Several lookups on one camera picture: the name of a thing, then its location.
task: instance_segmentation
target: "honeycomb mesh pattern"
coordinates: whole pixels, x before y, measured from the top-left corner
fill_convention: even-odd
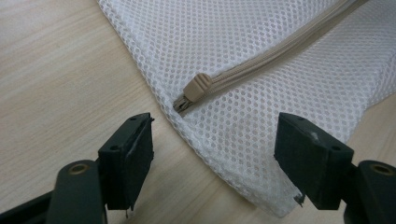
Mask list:
[[[279,112],[345,142],[364,110],[396,90],[396,2],[371,0],[309,48],[206,98],[186,116],[174,100],[278,44],[336,0],[99,0],[175,129],[214,172],[285,216],[300,192],[274,159]]]

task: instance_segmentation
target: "white mesh bag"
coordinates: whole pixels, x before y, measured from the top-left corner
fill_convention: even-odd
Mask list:
[[[396,1],[371,0],[287,60],[173,108],[198,73],[211,78],[271,52],[339,0],[99,0],[166,117],[216,174],[285,216],[299,190],[274,159],[279,112],[342,142],[364,110],[396,90]]]

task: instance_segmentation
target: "wooden table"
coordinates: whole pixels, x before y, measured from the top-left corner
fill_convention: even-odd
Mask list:
[[[0,3],[0,213],[52,190],[72,161],[94,160],[127,118],[151,112],[155,159],[135,206],[110,223],[342,223],[306,201],[284,218],[218,178],[166,120],[94,0]],[[354,162],[396,165],[396,95],[369,109],[348,144]]]

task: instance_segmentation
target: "white mesh fabric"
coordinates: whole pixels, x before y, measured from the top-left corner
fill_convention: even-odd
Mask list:
[[[306,117],[345,142],[364,110],[396,90],[396,2],[369,1],[308,49],[184,118],[172,104],[195,74],[214,76],[266,51],[335,2],[99,0],[180,135],[278,216],[299,193],[273,157],[278,113]]]

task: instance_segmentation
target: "zipper slider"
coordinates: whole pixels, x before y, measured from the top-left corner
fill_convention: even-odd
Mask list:
[[[173,104],[177,113],[187,109],[190,105],[201,99],[212,87],[212,78],[205,74],[197,74],[183,89],[183,95],[177,98]]]

